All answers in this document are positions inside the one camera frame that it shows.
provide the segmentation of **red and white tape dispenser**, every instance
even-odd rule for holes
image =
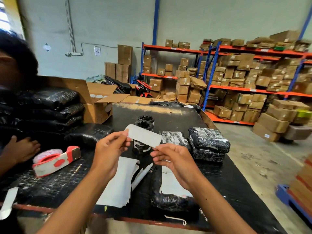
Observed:
[[[69,146],[65,153],[60,149],[51,149],[34,157],[33,169],[37,177],[44,177],[67,166],[80,156],[78,146]]]

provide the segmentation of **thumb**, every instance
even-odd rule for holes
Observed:
[[[18,138],[15,135],[13,135],[9,143],[16,143],[17,140]]]
[[[177,156],[179,156],[177,152],[166,146],[156,146],[156,149],[161,153],[168,155],[171,159],[175,159]]]
[[[111,143],[111,147],[114,149],[120,149],[123,146],[123,143],[128,138],[129,129],[126,129],[114,142]]]

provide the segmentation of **hand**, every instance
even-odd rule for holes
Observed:
[[[161,144],[151,152],[156,165],[170,168],[180,185],[190,191],[190,184],[202,176],[188,149],[175,144]]]
[[[96,170],[104,179],[110,181],[117,172],[118,159],[122,152],[128,150],[131,139],[128,131],[114,132],[96,144],[90,171]]]
[[[26,137],[17,142],[17,137],[12,136],[10,142],[4,147],[1,156],[7,157],[14,165],[25,162],[40,151],[38,141],[30,141]]]

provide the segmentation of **concrete floor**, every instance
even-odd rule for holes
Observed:
[[[277,184],[289,184],[312,151],[312,136],[293,144],[270,143],[251,132],[250,126],[216,123],[223,136],[231,142],[228,153],[288,234],[312,234],[312,230],[289,207],[275,196]],[[23,218],[27,234],[35,234],[42,220]],[[88,234],[200,234],[204,232],[173,229],[161,226],[126,223],[115,220],[93,219]]]

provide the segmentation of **stack of white paper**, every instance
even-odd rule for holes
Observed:
[[[163,169],[163,175],[162,175],[162,182],[161,182],[161,193],[163,194],[171,194],[171,195],[177,195],[180,197],[193,197],[193,195],[186,189],[184,189],[180,183],[175,178],[172,171],[162,166]]]
[[[96,204],[118,208],[125,206],[130,199],[131,179],[138,170],[138,164],[139,160],[119,157],[116,175],[108,182]]]

